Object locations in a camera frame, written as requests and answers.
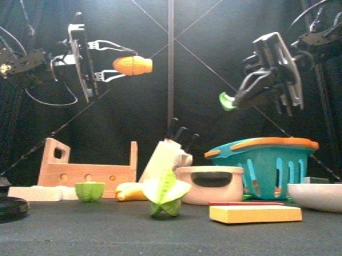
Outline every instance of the ceramic bowl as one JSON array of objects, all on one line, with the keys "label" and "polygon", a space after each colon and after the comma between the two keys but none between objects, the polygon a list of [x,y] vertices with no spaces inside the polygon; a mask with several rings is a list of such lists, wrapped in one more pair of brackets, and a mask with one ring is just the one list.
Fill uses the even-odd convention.
[{"label": "ceramic bowl", "polygon": [[235,166],[188,166],[175,171],[179,180],[191,184],[182,202],[209,205],[215,201],[242,201],[243,169]]},{"label": "ceramic bowl", "polygon": [[289,195],[303,207],[342,212],[342,184],[287,184]]}]

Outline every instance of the basket handle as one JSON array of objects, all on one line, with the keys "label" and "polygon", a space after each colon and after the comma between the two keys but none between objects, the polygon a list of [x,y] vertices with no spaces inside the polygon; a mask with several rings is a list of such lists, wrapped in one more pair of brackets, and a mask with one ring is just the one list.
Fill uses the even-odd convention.
[{"label": "basket handle", "polygon": [[265,145],[287,145],[287,146],[301,146],[305,148],[310,148],[317,150],[319,148],[318,143],[309,139],[303,138],[279,138],[279,137],[269,137],[269,138],[255,138],[250,140],[245,140],[238,144],[234,144],[230,147],[230,150],[239,150],[243,148],[249,148],[253,146],[265,146]]},{"label": "basket handle", "polygon": [[211,157],[215,157],[221,154],[221,150],[213,150],[213,151],[209,151],[205,153],[205,158],[211,158]]}]

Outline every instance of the yellow sponge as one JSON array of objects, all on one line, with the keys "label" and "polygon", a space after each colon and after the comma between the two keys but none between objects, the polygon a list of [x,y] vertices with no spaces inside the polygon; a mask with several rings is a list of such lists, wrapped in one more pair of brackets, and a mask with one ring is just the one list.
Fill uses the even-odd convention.
[{"label": "yellow sponge", "polygon": [[227,224],[302,221],[302,209],[279,205],[210,206],[210,219]]}]

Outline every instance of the wooden block holder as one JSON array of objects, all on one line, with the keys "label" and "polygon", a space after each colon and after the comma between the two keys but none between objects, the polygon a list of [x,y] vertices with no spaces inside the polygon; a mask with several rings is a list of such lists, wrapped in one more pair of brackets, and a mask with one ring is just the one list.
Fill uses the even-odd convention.
[{"label": "wooden block holder", "polygon": [[130,165],[71,164],[71,148],[47,138],[38,185],[74,187],[84,181],[104,182],[103,198],[115,198],[115,188],[123,182],[136,181],[138,143],[131,142]]}]

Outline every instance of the black table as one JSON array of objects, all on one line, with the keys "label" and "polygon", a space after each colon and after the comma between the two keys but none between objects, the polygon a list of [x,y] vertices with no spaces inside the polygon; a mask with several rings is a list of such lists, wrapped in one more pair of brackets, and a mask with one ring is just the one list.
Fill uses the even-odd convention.
[{"label": "black table", "polygon": [[303,221],[226,225],[209,207],[182,205],[167,220],[150,203],[32,202],[0,224],[0,255],[342,255],[342,214],[303,209]]}]

